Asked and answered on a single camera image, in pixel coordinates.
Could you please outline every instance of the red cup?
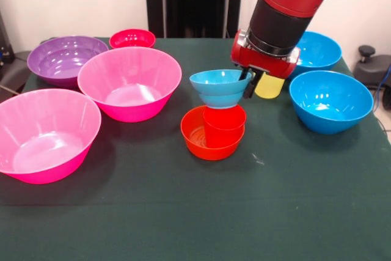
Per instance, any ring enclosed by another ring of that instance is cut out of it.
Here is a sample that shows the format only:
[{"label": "red cup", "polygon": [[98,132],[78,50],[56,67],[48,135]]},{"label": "red cup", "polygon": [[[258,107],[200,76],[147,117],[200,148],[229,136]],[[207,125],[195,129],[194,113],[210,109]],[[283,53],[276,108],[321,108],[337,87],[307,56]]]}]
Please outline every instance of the red cup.
[{"label": "red cup", "polygon": [[228,109],[206,107],[203,112],[206,146],[221,148],[233,144],[243,135],[247,115],[236,105]]}]

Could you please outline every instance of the purple bowl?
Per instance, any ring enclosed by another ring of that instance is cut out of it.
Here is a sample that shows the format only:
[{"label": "purple bowl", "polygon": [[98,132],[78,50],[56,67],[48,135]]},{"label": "purple bowl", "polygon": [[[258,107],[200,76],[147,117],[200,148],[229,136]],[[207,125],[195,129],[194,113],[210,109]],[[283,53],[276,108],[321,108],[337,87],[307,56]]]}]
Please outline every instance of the purple bowl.
[{"label": "purple bowl", "polygon": [[59,37],[31,51],[27,66],[49,84],[73,88],[78,86],[80,68],[90,58],[108,49],[103,41],[92,37]]}]

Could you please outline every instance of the white wall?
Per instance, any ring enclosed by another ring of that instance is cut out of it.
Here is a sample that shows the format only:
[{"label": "white wall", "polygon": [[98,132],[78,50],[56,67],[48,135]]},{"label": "white wall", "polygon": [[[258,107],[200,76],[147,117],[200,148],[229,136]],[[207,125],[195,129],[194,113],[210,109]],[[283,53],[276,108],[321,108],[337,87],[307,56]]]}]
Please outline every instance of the white wall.
[{"label": "white wall", "polygon": [[[247,28],[257,0],[243,0],[239,26]],[[336,40],[346,63],[359,58],[357,48],[368,43],[377,53],[391,54],[391,0],[325,0],[309,30]]]},{"label": "white wall", "polygon": [[[257,0],[243,0],[239,26],[247,28]],[[31,50],[56,35],[110,36],[129,27],[148,28],[145,0],[0,0],[15,51]],[[342,46],[348,65],[369,43],[391,54],[391,0],[325,0],[309,29]]]},{"label": "white wall", "polygon": [[0,0],[0,11],[15,51],[31,50],[59,35],[148,29],[145,0]]}]

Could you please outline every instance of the yellow cup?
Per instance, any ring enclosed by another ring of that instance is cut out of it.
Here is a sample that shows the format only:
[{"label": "yellow cup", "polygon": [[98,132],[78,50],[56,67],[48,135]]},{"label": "yellow cup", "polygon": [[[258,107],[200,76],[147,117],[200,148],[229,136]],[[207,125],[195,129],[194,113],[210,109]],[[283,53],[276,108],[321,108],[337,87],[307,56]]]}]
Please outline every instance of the yellow cup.
[{"label": "yellow cup", "polygon": [[261,80],[255,88],[255,94],[264,99],[276,98],[280,95],[284,82],[284,79],[263,73]]}]

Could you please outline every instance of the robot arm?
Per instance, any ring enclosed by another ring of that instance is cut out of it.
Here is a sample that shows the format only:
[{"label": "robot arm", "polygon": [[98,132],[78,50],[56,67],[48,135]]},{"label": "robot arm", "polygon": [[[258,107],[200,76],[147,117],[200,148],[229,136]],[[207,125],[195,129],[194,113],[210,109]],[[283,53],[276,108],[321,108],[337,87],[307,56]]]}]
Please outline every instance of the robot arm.
[{"label": "robot arm", "polygon": [[258,0],[247,31],[236,34],[231,58],[255,76],[245,96],[251,97],[261,74],[287,78],[299,59],[296,44],[323,0]]}]

